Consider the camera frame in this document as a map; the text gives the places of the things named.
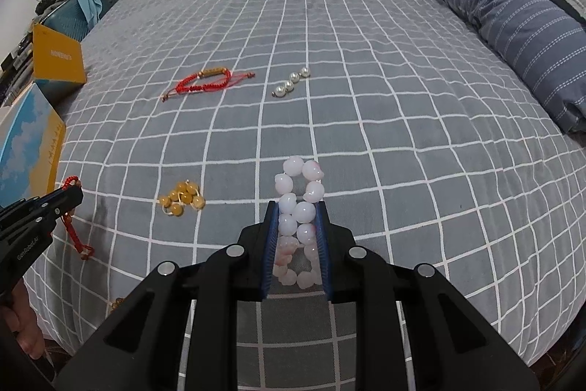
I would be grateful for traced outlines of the left hand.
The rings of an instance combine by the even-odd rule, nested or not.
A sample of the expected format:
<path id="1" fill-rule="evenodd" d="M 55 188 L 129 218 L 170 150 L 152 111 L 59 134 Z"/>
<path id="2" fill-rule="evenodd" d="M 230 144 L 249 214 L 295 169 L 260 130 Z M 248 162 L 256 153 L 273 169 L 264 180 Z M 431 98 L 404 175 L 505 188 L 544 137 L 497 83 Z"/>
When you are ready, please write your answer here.
<path id="1" fill-rule="evenodd" d="M 39 359 L 45 352 L 43 332 L 29 301 L 27 288 L 20 280 L 10 295 L 1 300 L 1 317 L 13 332 L 17 342 L 32 359 Z"/>

